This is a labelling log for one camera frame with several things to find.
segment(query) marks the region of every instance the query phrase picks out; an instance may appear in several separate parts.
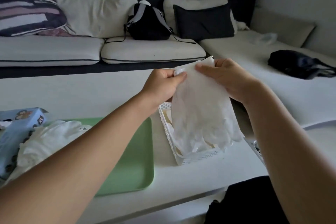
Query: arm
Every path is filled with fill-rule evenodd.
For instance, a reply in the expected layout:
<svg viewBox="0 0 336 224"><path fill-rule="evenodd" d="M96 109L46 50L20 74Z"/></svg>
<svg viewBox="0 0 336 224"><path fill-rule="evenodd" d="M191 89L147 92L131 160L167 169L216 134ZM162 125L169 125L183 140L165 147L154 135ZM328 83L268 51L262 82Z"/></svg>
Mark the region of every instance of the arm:
<svg viewBox="0 0 336 224"><path fill-rule="evenodd" d="M88 132L0 189L6 224L75 223L142 122L172 97L186 74L152 72L143 90Z"/></svg>
<svg viewBox="0 0 336 224"><path fill-rule="evenodd" d="M196 67L244 104L272 185L288 220L336 223L336 171L270 88L232 60Z"/></svg>

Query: green tray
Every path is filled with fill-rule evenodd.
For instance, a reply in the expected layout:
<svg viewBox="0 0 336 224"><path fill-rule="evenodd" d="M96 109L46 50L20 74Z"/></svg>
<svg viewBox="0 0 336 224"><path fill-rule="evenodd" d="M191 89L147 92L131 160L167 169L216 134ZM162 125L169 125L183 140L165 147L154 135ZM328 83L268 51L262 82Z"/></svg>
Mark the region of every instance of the green tray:
<svg viewBox="0 0 336 224"><path fill-rule="evenodd" d="M94 126L102 118L76 119ZM145 120L129 142L124 154L109 174L96 196L147 188L154 179L152 121Z"/></svg>

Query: striped pillow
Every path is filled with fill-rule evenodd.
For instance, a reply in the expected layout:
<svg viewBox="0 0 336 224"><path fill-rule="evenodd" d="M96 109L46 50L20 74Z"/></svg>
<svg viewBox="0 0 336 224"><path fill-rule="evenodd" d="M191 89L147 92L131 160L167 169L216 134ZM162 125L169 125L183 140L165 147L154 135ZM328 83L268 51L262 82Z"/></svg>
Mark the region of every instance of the striped pillow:
<svg viewBox="0 0 336 224"><path fill-rule="evenodd" d="M55 0L0 0L0 36L18 36L64 26Z"/></svg>

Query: forearm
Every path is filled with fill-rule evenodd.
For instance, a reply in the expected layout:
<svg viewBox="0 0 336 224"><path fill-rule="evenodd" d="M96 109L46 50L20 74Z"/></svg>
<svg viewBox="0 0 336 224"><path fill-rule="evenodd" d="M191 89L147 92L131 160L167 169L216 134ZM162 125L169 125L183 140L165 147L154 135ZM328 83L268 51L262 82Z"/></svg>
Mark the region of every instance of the forearm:
<svg viewBox="0 0 336 224"><path fill-rule="evenodd" d="M75 223L150 115L135 96L81 137L0 190L4 223Z"/></svg>
<svg viewBox="0 0 336 224"><path fill-rule="evenodd" d="M291 224L336 222L335 171L266 86L245 104L273 187Z"/></svg>

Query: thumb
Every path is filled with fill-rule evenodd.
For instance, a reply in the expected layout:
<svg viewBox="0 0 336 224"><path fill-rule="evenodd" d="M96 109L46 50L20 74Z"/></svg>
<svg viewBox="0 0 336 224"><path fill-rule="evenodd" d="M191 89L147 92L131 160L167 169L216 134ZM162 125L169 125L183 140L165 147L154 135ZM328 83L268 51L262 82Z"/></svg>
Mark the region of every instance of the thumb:
<svg viewBox="0 0 336 224"><path fill-rule="evenodd" d="M173 82L174 86L177 87L180 83L184 82L184 80L187 78L187 73L182 72L172 78L169 78L171 82Z"/></svg>
<svg viewBox="0 0 336 224"><path fill-rule="evenodd" d="M208 77L214 78L217 75L218 68L206 66L206 65L202 65L198 63L195 65L195 69Z"/></svg>

